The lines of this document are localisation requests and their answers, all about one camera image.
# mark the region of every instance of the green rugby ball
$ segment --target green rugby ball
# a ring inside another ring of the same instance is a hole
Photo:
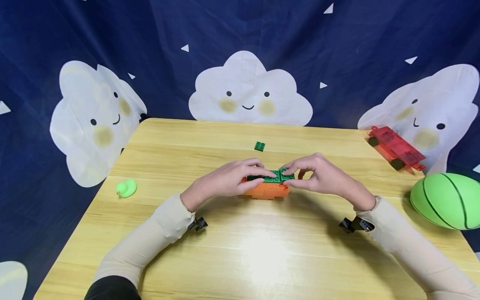
[[[480,227],[480,183],[453,173],[436,173],[413,186],[410,203],[432,223],[450,229]]]

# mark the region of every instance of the green lego brick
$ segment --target green lego brick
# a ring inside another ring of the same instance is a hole
[[[264,151],[264,148],[265,148],[265,143],[257,142],[257,143],[255,144],[254,150],[263,152],[263,151]]]
[[[249,175],[249,176],[247,176],[247,181],[252,181],[252,180],[257,179],[257,178],[260,178],[260,177],[263,177],[263,176]]]
[[[280,181],[283,183],[286,180],[295,179],[295,174],[292,175],[283,175],[283,172],[286,171],[286,168],[281,168],[278,170],[280,172]]]
[[[270,170],[275,173],[275,177],[265,177],[265,181],[267,183],[281,183],[280,181],[280,172],[278,170]]]

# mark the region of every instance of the hand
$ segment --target hand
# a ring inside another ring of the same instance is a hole
[[[241,182],[249,175],[275,177],[258,158],[232,161],[195,180],[180,195],[180,199],[189,211],[196,211],[210,197],[241,195],[264,181],[263,178],[257,178]]]
[[[357,210],[368,211],[375,207],[375,197],[357,180],[350,177],[337,166],[329,162],[320,153],[296,159],[283,168],[287,168],[284,175],[295,173],[298,169],[298,180],[287,180],[284,184],[319,192],[323,194],[334,194],[347,199]],[[303,180],[306,172],[313,174],[308,180]]]

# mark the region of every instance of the green rubber duck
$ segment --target green rubber duck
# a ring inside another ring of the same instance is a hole
[[[131,179],[128,179],[125,182],[120,182],[119,184],[117,184],[117,194],[123,198],[132,196],[136,190],[137,190],[137,184]]]

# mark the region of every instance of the wooden table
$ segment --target wooden table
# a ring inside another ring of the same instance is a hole
[[[404,201],[421,178],[396,172],[366,132],[185,120],[140,124],[40,287],[36,299],[83,299],[103,256],[171,194],[231,160],[259,157],[276,169],[323,153],[386,197],[477,284],[480,263],[458,231],[422,219]],[[266,143],[254,151],[255,142]],[[138,183],[130,198],[115,186]],[[147,299],[425,299],[421,289],[363,232],[339,227],[344,199],[292,189],[284,200],[212,199],[197,212],[209,226],[187,232],[147,268]]]

